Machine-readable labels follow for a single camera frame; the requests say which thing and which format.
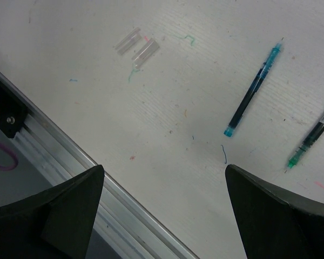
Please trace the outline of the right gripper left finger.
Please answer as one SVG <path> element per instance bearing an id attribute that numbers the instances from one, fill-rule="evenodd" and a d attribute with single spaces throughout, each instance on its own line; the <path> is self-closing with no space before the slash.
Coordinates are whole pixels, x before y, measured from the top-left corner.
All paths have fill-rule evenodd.
<path id="1" fill-rule="evenodd" d="M 85 258 L 105 171 L 94 166 L 0 207 L 0 258 Z"/>

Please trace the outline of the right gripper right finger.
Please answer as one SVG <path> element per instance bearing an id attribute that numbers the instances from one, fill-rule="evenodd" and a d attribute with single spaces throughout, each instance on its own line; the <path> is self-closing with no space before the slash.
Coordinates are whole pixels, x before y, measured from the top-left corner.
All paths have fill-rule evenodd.
<path id="1" fill-rule="evenodd" d="M 324 258 L 324 203 L 236 165 L 225 178 L 247 258 Z"/>

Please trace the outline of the green pen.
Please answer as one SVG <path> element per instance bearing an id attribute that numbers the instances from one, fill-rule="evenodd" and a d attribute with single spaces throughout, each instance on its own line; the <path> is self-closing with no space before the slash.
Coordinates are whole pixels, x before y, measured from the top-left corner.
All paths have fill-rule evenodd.
<path id="1" fill-rule="evenodd" d="M 289 156 L 284 173 L 295 167 L 324 133 L 324 112 Z"/>

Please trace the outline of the light blue pen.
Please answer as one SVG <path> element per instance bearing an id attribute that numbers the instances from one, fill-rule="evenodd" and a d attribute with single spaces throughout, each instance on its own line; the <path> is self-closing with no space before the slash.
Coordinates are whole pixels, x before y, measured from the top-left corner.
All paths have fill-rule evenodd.
<path id="1" fill-rule="evenodd" d="M 227 125 L 227 128 L 224 130 L 224 135 L 227 137 L 231 137 L 239 125 L 242 116 L 244 115 L 245 111 L 247 110 L 250 102 L 252 101 L 253 97 L 257 93 L 258 89 L 264 82 L 265 78 L 267 77 L 271 67 L 273 66 L 278 54 L 281 52 L 283 45 L 283 39 L 276 43 L 276 45 L 271 49 L 269 55 L 263 62 L 260 70 L 257 72 L 254 80 L 252 81 L 250 87 L 248 88 L 244 98 L 242 99 L 240 105 L 238 106 L 236 112 L 234 113 L 231 121 Z"/>

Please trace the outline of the clear pen cap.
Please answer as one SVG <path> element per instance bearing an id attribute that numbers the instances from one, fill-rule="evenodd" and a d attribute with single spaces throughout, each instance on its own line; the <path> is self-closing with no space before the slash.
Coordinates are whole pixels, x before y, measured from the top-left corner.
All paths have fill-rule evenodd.
<path id="1" fill-rule="evenodd" d="M 148 40 L 148 42 L 132 57 L 135 69 L 140 69 L 144 63 L 159 50 L 159 44 L 154 38 Z"/>
<path id="2" fill-rule="evenodd" d="M 121 40 L 114 49 L 119 55 L 123 55 L 129 49 L 134 47 L 141 39 L 140 28 L 135 28 L 123 40 Z"/>

